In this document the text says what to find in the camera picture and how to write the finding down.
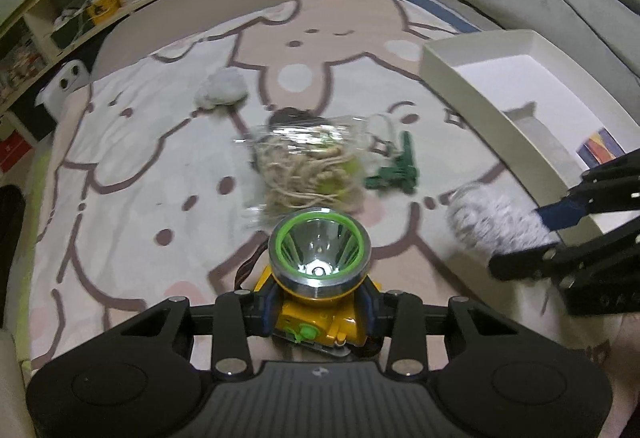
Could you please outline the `yellow cup on shelf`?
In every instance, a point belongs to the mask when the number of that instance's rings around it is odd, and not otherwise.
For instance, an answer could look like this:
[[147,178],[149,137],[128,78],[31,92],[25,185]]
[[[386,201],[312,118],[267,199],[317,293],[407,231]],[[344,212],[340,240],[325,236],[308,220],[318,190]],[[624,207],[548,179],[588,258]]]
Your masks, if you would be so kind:
[[88,0],[86,11],[91,21],[98,25],[114,16],[119,8],[119,0]]

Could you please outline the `white crumpled tissue ball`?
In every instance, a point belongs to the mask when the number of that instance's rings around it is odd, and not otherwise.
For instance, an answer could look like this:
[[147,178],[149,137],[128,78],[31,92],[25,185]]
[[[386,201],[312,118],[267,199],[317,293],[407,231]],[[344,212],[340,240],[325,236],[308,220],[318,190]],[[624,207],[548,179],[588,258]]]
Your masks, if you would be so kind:
[[248,86],[237,68],[221,68],[207,75],[196,90],[198,109],[211,111],[218,106],[234,106],[248,96]]

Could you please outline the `yellow headlamp with strap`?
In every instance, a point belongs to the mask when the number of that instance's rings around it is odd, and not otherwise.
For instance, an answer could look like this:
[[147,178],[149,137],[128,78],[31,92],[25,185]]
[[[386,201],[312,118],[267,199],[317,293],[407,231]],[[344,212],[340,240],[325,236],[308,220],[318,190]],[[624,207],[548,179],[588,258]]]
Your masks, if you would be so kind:
[[311,207],[285,216],[234,277],[234,288],[268,255],[253,291],[273,282],[282,293],[273,334],[337,358],[374,358],[384,340],[366,329],[356,289],[367,282],[371,241],[352,216]]

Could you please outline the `cartoon bear print blanket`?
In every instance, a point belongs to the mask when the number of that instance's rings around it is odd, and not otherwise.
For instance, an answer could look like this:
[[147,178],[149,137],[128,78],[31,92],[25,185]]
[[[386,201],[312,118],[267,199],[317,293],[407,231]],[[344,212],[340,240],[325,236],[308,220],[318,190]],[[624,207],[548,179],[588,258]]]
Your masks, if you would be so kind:
[[478,181],[530,198],[419,73],[432,39],[488,31],[457,0],[292,0],[160,48],[74,92],[55,134],[35,245],[34,368],[170,296],[208,304],[268,238],[250,137],[286,106],[358,129],[357,177],[408,132],[411,194],[358,191],[352,210],[384,288],[488,302],[533,330],[608,358],[616,317],[569,317],[542,284],[504,284],[452,235],[446,209]]

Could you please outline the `red box on low shelf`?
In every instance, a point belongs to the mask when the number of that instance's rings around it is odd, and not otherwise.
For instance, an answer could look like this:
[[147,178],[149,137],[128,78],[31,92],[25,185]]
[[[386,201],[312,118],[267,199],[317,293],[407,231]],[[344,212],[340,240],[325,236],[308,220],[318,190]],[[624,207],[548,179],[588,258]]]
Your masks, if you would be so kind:
[[8,172],[22,158],[32,150],[32,146],[22,135],[14,130],[8,138],[0,142],[0,170],[2,174]]

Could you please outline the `white small heater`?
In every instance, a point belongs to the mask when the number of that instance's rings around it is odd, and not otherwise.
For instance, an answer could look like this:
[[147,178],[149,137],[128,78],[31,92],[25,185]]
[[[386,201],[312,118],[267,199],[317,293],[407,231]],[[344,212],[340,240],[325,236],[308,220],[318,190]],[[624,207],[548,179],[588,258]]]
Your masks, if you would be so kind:
[[66,98],[90,82],[89,72],[81,60],[66,62],[35,98],[36,106],[43,106],[58,122],[65,111]]

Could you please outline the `colourful dotted card pack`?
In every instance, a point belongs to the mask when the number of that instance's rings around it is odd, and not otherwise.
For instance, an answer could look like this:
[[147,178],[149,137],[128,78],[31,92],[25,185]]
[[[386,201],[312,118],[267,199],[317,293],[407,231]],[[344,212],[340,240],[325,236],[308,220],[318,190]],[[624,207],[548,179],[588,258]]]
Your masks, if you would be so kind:
[[592,134],[577,150],[577,155],[589,168],[614,161],[624,154],[623,148],[605,128]]

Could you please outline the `dark brown cushion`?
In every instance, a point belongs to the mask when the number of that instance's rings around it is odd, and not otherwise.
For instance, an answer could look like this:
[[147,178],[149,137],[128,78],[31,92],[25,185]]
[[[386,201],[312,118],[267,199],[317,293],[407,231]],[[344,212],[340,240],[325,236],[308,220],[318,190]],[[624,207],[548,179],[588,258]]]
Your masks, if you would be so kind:
[[26,208],[21,189],[15,184],[2,186],[0,188],[0,207],[0,309],[1,322],[4,322],[10,271],[17,243],[20,240]]

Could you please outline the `green plastic clip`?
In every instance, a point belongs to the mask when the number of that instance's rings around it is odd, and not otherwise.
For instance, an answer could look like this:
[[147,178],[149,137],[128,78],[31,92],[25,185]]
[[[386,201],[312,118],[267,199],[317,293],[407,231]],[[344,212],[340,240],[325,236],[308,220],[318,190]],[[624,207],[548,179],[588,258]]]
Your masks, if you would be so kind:
[[388,191],[399,190],[405,194],[413,194],[418,186],[419,171],[414,161],[413,140],[406,130],[400,135],[400,151],[392,158],[387,166],[382,166],[378,172],[364,180],[364,187],[368,190]]

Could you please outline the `white shallow cardboard box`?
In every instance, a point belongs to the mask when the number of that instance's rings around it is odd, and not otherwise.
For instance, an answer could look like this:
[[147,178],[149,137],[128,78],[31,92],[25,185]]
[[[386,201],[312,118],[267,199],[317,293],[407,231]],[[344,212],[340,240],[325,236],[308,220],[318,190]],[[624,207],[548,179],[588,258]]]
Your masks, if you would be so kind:
[[625,153],[639,126],[579,64],[534,31],[430,40],[420,74],[506,164],[540,206],[558,202],[588,166],[578,148],[605,128]]

